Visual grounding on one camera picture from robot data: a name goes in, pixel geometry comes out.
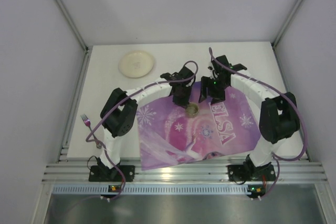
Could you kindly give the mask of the purple Elsa placemat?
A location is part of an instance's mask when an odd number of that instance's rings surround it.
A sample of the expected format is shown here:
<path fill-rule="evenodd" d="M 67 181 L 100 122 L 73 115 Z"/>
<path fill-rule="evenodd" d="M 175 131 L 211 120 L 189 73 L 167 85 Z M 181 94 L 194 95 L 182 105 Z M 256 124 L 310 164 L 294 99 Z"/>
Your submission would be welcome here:
<path fill-rule="evenodd" d="M 246 96 L 228 87 L 226 99 L 207 98 L 189 118 L 172 97 L 157 99 L 137 111 L 143 170 L 170 167 L 253 150 L 261 137 Z"/>

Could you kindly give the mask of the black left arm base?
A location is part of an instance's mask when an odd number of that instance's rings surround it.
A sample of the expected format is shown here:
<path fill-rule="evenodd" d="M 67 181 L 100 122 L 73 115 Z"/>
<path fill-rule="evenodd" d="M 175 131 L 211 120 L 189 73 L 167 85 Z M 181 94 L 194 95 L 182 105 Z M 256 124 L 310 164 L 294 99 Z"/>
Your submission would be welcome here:
<path fill-rule="evenodd" d="M 135 176 L 135 166 L 133 165 L 117 165 L 122 175 L 115 169 L 109 169 L 104 165 L 94 165 L 90 167 L 90 182 L 132 182 Z"/>

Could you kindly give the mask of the small metal cup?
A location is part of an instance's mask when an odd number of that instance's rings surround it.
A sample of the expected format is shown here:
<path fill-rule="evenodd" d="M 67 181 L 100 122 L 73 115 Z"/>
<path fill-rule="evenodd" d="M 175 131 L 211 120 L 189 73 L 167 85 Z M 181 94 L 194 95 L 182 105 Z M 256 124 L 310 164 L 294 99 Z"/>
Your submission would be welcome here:
<path fill-rule="evenodd" d="M 197 103 L 190 102 L 186 109 L 185 114 L 188 118 L 195 118 L 199 113 L 199 106 Z"/>

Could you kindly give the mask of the cream round plate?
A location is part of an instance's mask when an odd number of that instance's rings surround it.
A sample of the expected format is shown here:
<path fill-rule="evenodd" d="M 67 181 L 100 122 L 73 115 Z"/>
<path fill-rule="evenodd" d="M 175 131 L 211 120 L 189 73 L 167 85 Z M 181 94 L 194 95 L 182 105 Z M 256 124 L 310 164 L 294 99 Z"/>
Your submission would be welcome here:
<path fill-rule="evenodd" d="M 154 57 L 143 50 L 125 54 L 119 61 L 119 71 L 129 78 L 140 78 L 151 72 L 155 64 Z"/>

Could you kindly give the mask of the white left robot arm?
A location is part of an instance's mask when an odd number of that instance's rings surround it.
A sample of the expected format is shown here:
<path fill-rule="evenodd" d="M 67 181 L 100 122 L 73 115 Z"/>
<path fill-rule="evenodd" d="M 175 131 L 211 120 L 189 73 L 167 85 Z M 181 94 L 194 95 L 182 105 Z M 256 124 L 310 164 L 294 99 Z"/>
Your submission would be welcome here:
<path fill-rule="evenodd" d="M 169 96 L 173 104 L 186 108 L 195 80 L 196 72 L 183 66 L 179 72 L 164 73 L 144 87 L 127 91 L 114 89 L 100 113 L 98 125 L 104 130 L 101 144 L 104 150 L 98 164 L 113 169 L 114 165 L 120 163 L 121 143 L 133 127 L 138 108 Z"/>

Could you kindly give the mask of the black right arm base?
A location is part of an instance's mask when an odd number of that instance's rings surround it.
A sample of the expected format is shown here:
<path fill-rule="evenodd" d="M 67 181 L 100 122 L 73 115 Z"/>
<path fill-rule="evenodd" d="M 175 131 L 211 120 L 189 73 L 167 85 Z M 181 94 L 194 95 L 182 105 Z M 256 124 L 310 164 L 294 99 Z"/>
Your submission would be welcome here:
<path fill-rule="evenodd" d="M 276 173 L 272 164 L 265 166 L 248 167 L 244 164 L 228 165 L 228 178 L 230 182 L 242 184 L 245 182 L 273 182 Z"/>

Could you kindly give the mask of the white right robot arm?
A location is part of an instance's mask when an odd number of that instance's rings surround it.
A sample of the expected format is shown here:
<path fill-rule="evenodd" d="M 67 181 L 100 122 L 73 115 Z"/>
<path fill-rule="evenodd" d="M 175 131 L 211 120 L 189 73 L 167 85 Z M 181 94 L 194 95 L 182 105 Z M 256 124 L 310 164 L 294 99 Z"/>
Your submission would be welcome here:
<path fill-rule="evenodd" d="M 272 86 L 261 84 L 251 77 L 244 65 L 232 65 L 225 55 L 211 57 L 208 69 L 211 76 L 201 78 L 199 103 L 208 97 L 212 98 L 212 104 L 225 101 L 225 90 L 228 87 L 242 92 L 253 101 L 260 109 L 261 137 L 246 157 L 246 162 L 253 167 L 269 164 L 277 144 L 300 129 L 295 96 L 291 92 L 277 92 Z"/>

